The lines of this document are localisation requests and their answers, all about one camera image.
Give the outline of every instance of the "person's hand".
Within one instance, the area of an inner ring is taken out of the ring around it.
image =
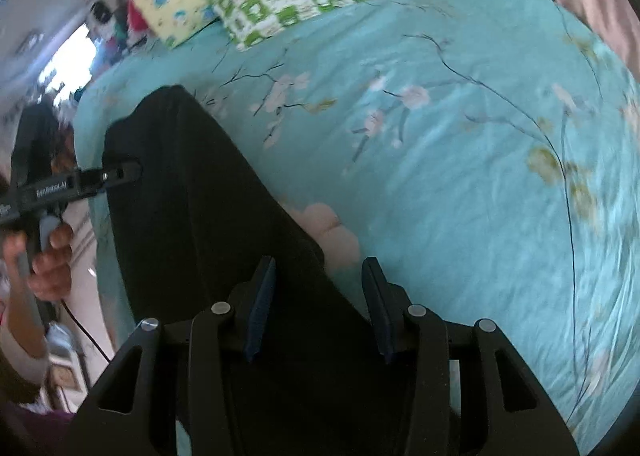
[[[71,292],[71,240],[73,229],[63,223],[51,232],[50,247],[40,252],[33,260],[33,271],[27,285],[38,299],[57,301]],[[23,232],[11,233],[2,245],[4,261],[12,280],[18,275],[18,257],[26,250],[27,236]]]

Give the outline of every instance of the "black cable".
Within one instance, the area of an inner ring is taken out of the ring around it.
[[[65,311],[69,314],[69,317],[71,317],[71,320],[76,323],[76,326],[78,326],[80,328],[82,333],[85,334],[85,336],[91,341],[91,343],[95,346],[95,348],[98,351],[100,351],[100,354],[104,357],[104,360],[106,360],[107,362],[111,362],[111,359],[102,350],[102,348],[98,345],[98,343],[94,340],[94,338],[89,334],[89,332],[87,330],[84,329],[84,326],[82,326],[79,323],[78,319],[76,319],[76,317],[71,313],[71,310],[69,309],[69,306],[66,305],[66,302],[64,301],[64,299],[60,299],[60,303],[62,304],[62,306],[65,309]]]
[[[69,407],[69,401],[68,399],[66,399],[65,390],[63,389],[62,386],[58,386],[58,389],[60,389],[60,392],[62,393],[62,399],[65,401],[66,412],[71,412],[71,408]]]

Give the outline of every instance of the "red object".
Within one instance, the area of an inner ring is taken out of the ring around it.
[[[133,31],[146,31],[149,29],[149,25],[146,23],[145,18],[136,8],[133,0],[127,2],[127,21],[129,22],[129,29]]]

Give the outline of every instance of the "bed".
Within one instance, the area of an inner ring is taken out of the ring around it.
[[[366,0],[244,52],[213,23],[100,77],[74,120],[76,155],[99,166],[113,121],[182,84],[358,310],[373,255],[444,319],[492,317],[588,454],[640,376],[632,57],[553,0]],[[90,212],[119,345],[135,324],[106,198]]]

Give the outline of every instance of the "black cloth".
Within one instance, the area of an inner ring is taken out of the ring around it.
[[[103,163],[123,157],[143,165],[140,181],[108,194],[137,320],[190,319],[248,280],[261,256],[276,260],[260,356],[224,366],[245,454],[402,452],[415,364],[384,364],[370,325],[325,275],[319,246],[198,102],[178,86],[150,94],[107,133]]]

